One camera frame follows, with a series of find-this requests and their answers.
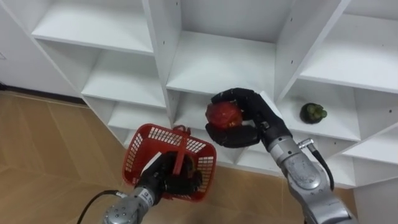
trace black glove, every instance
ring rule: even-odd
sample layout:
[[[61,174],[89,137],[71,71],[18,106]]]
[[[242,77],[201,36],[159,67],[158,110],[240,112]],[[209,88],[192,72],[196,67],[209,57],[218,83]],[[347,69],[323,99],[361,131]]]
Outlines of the black glove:
[[[262,141],[268,148],[273,140],[282,136],[292,136],[284,121],[253,90],[233,88],[221,92],[211,99],[213,104],[224,101],[235,102],[242,110],[243,120],[253,120],[255,126],[243,125],[220,129],[208,123],[206,125],[207,133],[220,146],[247,147]]]
[[[172,195],[191,195],[202,184],[201,172],[194,170],[193,161],[185,155],[179,175],[173,175],[177,152],[160,155],[142,174],[136,187],[145,187],[155,194],[157,205],[163,193]]]

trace baseboard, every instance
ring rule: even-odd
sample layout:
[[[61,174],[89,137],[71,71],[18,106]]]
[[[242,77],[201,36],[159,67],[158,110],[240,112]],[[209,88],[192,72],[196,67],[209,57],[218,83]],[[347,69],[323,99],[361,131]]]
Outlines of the baseboard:
[[[30,90],[30,89],[26,89],[26,88],[15,87],[15,86],[7,86],[1,82],[0,82],[0,91],[14,91],[14,92],[23,93],[26,95],[32,95],[32,96],[38,96],[38,97],[59,100],[59,101],[64,101],[64,102],[69,102],[69,103],[77,103],[80,105],[86,105],[86,102],[84,102],[84,100],[82,100],[79,97],[65,96],[65,95],[60,95],[60,94],[56,94],[56,93],[47,93],[44,91]]]

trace silver robotic arm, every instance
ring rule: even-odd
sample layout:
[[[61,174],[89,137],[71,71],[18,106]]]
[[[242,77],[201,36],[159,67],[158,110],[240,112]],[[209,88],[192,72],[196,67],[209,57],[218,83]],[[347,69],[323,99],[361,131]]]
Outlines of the silver robotic arm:
[[[109,207],[104,224],[140,224],[149,209],[157,205],[164,193],[191,195],[201,186],[202,177],[193,170],[193,162],[185,156],[179,175],[172,175],[177,152],[161,154],[145,169],[133,192]]]
[[[296,144],[284,136],[270,144],[269,152],[286,176],[290,193],[301,204],[307,223],[358,223],[331,191],[325,171],[301,151],[305,146],[315,149],[309,139]]]
[[[323,163],[326,171],[330,172],[311,139],[296,144],[284,121],[273,112],[261,95],[252,90],[230,89],[211,99],[213,104],[222,101],[236,103],[242,109],[243,118],[253,121],[255,125],[219,129],[209,123],[206,130],[212,140],[230,148],[252,146],[261,141],[284,173],[290,193],[302,206],[306,223],[358,223],[345,204],[332,192],[334,186],[329,185],[325,171],[301,151],[307,147]]]
[[[154,205],[155,194],[136,187],[131,195],[122,198],[107,209],[104,224],[140,224],[144,215]]]

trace red plastic basket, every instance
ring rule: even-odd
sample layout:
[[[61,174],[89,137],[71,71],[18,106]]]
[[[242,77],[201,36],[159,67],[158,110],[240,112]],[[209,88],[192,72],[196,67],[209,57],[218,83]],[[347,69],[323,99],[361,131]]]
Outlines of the red plastic basket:
[[[136,185],[145,165],[158,153],[177,151],[178,156],[173,174],[179,174],[183,157],[193,158],[200,170],[203,183],[191,196],[164,194],[163,198],[179,198],[192,202],[201,201],[209,191],[216,166],[216,149],[208,142],[190,136],[190,130],[178,126],[173,130],[154,124],[142,125],[134,135],[124,158],[123,179],[129,185]]]

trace white wall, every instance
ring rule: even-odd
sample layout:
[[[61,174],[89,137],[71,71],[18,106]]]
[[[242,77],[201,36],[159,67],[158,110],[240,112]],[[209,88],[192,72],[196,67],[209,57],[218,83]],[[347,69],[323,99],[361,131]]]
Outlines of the white wall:
[[[354,189],[360,224],[398,223],[398,179]]]
[[[0,60],[0,82],[31,90],[80,97],[12,19],[1,1],[0,53],[7,58]]]

